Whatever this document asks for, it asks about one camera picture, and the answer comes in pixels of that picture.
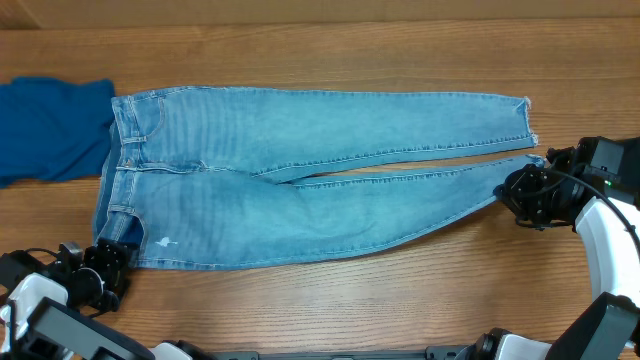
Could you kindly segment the light blue denim jeans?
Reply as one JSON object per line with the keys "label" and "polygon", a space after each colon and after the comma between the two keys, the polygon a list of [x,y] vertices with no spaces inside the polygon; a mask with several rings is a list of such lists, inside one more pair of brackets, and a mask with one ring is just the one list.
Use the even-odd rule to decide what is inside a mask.
{"label": "light blue denim jeans", "polygon": [[393,248],[485,206],[538,139],[527,98],[184,86],[113,99],[94,233],[137,267]]}

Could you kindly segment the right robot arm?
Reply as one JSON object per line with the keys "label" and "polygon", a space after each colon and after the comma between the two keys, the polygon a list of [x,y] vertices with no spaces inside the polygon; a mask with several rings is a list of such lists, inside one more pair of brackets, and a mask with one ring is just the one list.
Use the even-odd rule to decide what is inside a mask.
{"label": "right robot arm", "polygon": [[459,359],[615,359],[639,347],[639,141],[585,137],[549,149],[497,189],[521,227],[569,227],[587,257],[593,301],[553,343],[494,328]]}

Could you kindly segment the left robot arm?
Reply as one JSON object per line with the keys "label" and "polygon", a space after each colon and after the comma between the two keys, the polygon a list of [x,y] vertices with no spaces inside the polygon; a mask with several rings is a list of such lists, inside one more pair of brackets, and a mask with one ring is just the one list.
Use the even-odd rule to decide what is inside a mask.
{"label": "left robot arm", "polygon": [[62,243],[45,264],[30,248],[1,256],[3,359],[179,360],[208,359],[184,341],[147,348],[98,322],[119,310],[130,286],[135,245],[99,239],[86,249]]}

